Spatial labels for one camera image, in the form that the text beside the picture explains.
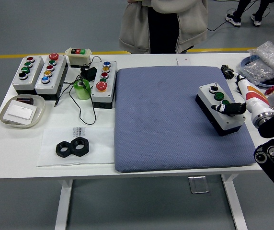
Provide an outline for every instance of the black shoe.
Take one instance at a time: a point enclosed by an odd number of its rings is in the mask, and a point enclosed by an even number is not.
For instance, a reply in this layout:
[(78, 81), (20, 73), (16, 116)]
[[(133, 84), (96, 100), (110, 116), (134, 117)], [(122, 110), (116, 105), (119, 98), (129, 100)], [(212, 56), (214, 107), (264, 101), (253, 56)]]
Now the black shoe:
[(227, 22), (231, 23), (235, 27), (241, 26), (241, 19), (235, 18), (234, 12), (228, 13), (227, 15), (225, 15), (225, 20), (227, 20)]

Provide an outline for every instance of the hex nut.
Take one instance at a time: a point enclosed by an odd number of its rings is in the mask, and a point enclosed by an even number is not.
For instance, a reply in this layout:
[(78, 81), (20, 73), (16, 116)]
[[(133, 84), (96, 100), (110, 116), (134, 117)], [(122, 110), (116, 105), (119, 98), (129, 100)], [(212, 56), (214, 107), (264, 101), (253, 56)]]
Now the hex nut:
[(71, 154), (70, 152), (70, 143), (66, 141), (62, 141), (56, 145), (56, 154), (60, 157), (67, 157)]
[[(83, 148), (77, 149), (78, 145), (83, 145)], [(89, 141), (85, 138), (78, 137), (71, 141), (70, 152), (75, 156), (82, 157), (89, 152)]]

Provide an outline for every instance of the blue cushion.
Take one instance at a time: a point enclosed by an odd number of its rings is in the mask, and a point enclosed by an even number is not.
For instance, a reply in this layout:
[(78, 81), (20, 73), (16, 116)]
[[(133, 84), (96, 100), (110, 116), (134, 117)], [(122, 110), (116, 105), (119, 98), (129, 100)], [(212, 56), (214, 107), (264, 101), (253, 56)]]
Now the blue cushion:
[(219, 68), (165, 66), (117, 74), (114, 161), (119, 172), (242, 166), (254, 163), (245, 124), (221, 137), (195, 102), (199, 86), (217, 82)]

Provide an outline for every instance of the yellow floor line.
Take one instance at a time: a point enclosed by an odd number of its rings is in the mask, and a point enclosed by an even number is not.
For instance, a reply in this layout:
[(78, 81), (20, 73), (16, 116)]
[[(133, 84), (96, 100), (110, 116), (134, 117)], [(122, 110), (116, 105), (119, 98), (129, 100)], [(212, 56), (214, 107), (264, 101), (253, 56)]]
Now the yellow floor line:
[[(205, 52), (242, 52), (249, 49), (254, 49), (256, 47), (243, 47), (243, 48), (207, 48), (207, 49), (190, 49), (188, 53), (205, 53)], [(104, 55), (104, 54), (129, 54), (126, 51), (103, 51), (103, 52), (93, 52), (93, 55)], [(9, 54), (9, 55), (0, 55), (0, 59), (3, 58), (23, 58), (25, 56), (40, 56), (40, 55), (49, 55), (48, 54)]]

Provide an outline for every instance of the white table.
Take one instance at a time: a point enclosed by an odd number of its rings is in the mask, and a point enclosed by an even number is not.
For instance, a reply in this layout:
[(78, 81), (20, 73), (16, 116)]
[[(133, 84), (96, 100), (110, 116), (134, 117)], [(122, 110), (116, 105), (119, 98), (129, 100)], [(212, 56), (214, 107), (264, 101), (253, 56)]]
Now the white table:
[[(191, 65), (221, 67), (227, 64), (230, 68), (236, 66), (248, 53), (240, 54), (170, 54), (170, 55), (100, 55), (103, 60), (117, 61), (118, 69), (144, 66), (175, 66), (177, 58), (188, 58)], [(71, 69), (67, 73), (65, 81), (71, 82), (79, 74), (78, 69)], [(229, 81), (231, 89), (235, 88), (235, 81)], [(6, 102), (17, 93), (12, 86), (1, 105), (0, 111)], [(233, 92), (236, 102), (243, 102), (238, 93)], [(106, 177), (148, 177), (148, 176), (183, 176), (183, 175), (209, 175), (221, 174), (225, 190), (229, 199), (234, 222), (237, 229), (247, 229), (240, 204), (236, 195), (233, 179), (238, 173), (251, 173), (261, 171), (255, 163), (249, 166), (171, 170), (155, 172), (119, 173), (114, 169), (114, 164), (102, 165), (75, 165), (57, 167), (37, 167), (39, 150), (41, 147), (43, 131), (46, 128), (80, 127), (85, 126), (78, 117), (78, 108), (71, 98), (65, 93), (58, 104), (55, 101), (46, 101), (46, 109), (41, 120), (29, 129), (18, 129), (4, 125), (0, 121), (0, 179), (35, 179), (49, 178), (60, 180), (62, 191), (60, 196), (56, 228), (65, 229), (68, 215), (70, 194), (73, 179), (91, 179)], [(78, 101), (83, 108), (82, 117), (86, 122), (93, 120), (93, 112), (90, 100)], [(114, 109), (96, 109), (97, 121), (92, 127), (114, 127)], [(251, 134), (254, 145), (257, 147), (267, 141), (259, 136), (257, 129), (251, 123), (249, 112), (245, 113), (246, 125)]]

